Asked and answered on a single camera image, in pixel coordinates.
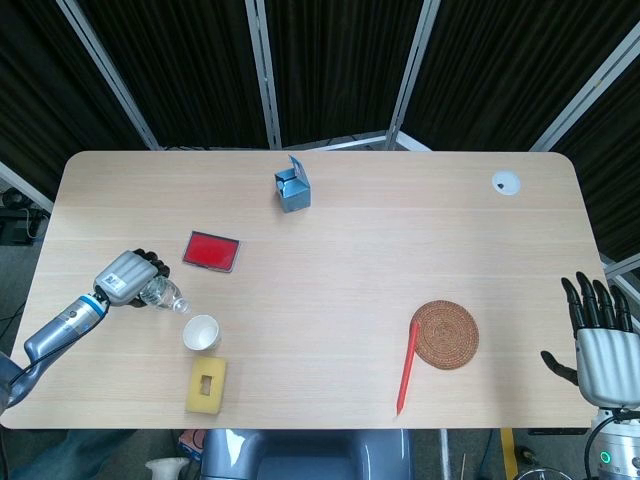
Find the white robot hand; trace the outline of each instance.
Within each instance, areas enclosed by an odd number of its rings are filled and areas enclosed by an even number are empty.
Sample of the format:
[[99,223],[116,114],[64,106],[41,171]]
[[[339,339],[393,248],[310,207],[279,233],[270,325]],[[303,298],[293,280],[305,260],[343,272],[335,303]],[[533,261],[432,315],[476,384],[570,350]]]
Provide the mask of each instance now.
[[577,385],[592,405],[636,408],[640,406],[640,336],[633,332],[627,299],[612,286],[614,310],[601,282],[594,280],[592,286],[582,272],[576,277],[582,301],[567,278],[562,279],[562,286],[576,339],[577,372],[560,365],[547,351],[541,352],[542,359],[555,374]]

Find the round coaster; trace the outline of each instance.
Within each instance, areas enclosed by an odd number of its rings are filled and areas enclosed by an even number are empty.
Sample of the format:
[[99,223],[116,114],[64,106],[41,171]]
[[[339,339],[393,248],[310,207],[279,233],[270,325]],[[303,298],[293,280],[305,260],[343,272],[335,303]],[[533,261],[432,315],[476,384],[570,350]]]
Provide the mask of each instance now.
[[460,305],[437,300],[418,309],[411,319],[420,324],[416,353],[443,370],[459,368],[478,350],[478,326]]

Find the blue cardboard box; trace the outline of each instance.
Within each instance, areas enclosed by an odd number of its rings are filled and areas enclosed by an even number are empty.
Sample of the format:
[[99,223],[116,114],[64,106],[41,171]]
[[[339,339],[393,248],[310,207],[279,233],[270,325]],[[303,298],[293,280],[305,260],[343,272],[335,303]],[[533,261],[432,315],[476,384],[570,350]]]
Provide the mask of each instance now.
[[293,168],[276,173],[276,189],[285,213],[311,205],[311,185],[302,164],[289,155]]

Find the paper cup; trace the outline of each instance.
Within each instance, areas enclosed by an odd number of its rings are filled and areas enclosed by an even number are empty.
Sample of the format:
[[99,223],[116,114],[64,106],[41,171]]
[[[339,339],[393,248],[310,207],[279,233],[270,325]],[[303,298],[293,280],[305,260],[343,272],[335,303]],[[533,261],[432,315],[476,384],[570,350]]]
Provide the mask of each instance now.
[[182,340],[191,350],[214,348],[220,342],[220,326],[211,315],[197,315],[187,322]]

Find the black curtain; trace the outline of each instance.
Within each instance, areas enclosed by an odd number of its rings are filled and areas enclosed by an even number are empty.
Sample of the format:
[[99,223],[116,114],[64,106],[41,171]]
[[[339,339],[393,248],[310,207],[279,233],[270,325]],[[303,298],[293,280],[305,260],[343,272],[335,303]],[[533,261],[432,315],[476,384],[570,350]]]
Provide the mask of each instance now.
[[0,2],[0,160],[55,198],[82,150],[144,149],[53,1]]
[[637,0],[443,0],[402,130],[436,150],[529,150],[638,21]]
[[569,157],[598,249],[619,261],[640,252],[640,59],[553,148]]
[[267,0],[284,146],[389,127],[421,0]]
[[82,0],[167,147],[268,147],[244,2]]

